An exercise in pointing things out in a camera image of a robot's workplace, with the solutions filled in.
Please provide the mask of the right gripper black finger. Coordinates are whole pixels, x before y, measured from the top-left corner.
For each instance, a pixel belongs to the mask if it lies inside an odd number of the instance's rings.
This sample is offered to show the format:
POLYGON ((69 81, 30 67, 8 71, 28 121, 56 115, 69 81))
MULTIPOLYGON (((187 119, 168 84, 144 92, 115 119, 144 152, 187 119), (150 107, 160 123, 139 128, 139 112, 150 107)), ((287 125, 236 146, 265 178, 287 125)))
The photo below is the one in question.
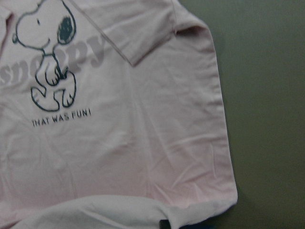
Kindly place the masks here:
POLYGON ((159 221, 159 229, 170 229, 170 222, 167 219, 159 221))

